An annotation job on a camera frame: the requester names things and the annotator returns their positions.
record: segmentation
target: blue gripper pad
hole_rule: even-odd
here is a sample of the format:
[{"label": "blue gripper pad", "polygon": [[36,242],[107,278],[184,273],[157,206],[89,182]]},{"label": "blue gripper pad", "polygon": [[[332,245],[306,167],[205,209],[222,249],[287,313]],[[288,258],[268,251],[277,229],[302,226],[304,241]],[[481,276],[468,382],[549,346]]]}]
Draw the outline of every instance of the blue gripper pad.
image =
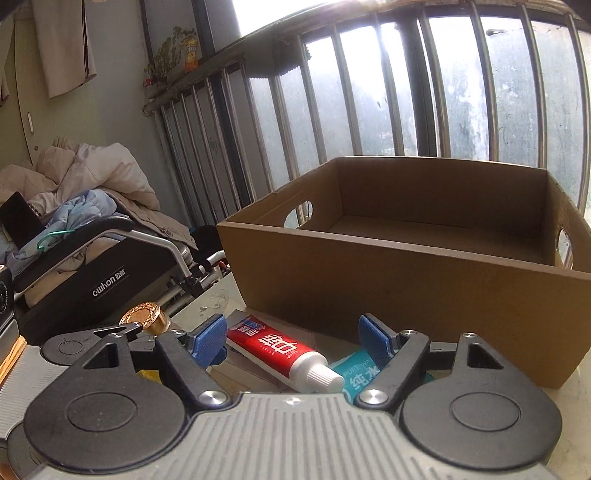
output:
[{"label": "blue gripper pad", "polygon": [[228,356],[228,351],[226,350],[226,347],[223,346],[221,348],[221,350],[217,353],[217,355],[214,357],[214,359],[212,360],[210,365],[221,364],[226,359],[227,356]]},{"label": "blue gripper pad", "polygon": [[189,350],[195,362],[207,368],[223,349],[226,343],[228,324],[223,315],[214,315],[189,335],[194,335],[193,347]]},{"label": "blue gripper pad", "polygon": [[375,320],[377,319],[371,315],[362,315],[359,318],[359,341],[377,367],[382,370],[397,352],[392,350],[390,336],[384,333]]}]

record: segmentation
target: blue cloth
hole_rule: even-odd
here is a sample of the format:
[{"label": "blue cloth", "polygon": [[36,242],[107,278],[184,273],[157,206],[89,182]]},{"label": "blue cloth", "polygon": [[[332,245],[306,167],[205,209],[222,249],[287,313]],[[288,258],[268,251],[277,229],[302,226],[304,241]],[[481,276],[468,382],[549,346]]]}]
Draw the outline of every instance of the blue cloth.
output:
[{"label": "blue cloth", "polygon": [[[8,242],[2,232],[0,235],[0,260],[16,277],[43,252],[37,249],[39,240],[48,233],[62,230],[77,230],[97,218],[113,215],[117,209],[115,201],[102,190],[87,190],[78,197],[68,200],[53,213],[45,230],[20,250],[12,242]],[[50,249],[63,240],[68,234],[54,235],[43,240],[45,250]]]}]

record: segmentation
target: wheelchair armrest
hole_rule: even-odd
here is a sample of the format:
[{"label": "wheelchair armrest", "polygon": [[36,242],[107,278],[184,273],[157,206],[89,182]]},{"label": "wheelchair armrest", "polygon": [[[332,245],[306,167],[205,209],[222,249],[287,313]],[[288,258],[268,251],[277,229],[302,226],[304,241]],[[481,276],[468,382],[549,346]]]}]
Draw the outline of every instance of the wheelchair armrest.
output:
[{"label": "wheelchair armrest", "polygon": [[68,235],[29,265],[14,279],[14,291],[17,293],[25,291],[43,275],[54,270],[103,233],[115,230],[130,232],[134,226],[133,220],[120,216],[102,217],[93,220],[88,225]]}]

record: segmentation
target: white toothpaste cap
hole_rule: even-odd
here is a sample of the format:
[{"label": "white toothpaste cap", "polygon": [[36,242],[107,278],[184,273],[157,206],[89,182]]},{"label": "white toothpaste cap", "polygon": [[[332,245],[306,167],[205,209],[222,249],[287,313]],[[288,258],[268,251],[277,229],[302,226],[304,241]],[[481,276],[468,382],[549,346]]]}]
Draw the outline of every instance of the white toothpaste cap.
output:
[{"label": "white toothpaste cap", "polygon": [[339,393],[345,386],[345,379],[325,365],[314,365],[306,376],[306,384],[318,393]]}]

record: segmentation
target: white table surface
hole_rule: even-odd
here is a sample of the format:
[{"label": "white table surface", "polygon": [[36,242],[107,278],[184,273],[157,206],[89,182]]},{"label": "white table surface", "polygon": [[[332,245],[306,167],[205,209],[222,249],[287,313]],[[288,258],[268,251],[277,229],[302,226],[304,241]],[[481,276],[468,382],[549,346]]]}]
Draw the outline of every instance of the white table surface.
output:
[{"label": "white table surface", "polygon": [[[215,313],[230,315],[246,307],[232,274],[174,316],[193,330]],[[564,480],[591,479],[591,351],[559,390],[545,388],[562,413],[562,436],[548,466]]]}]

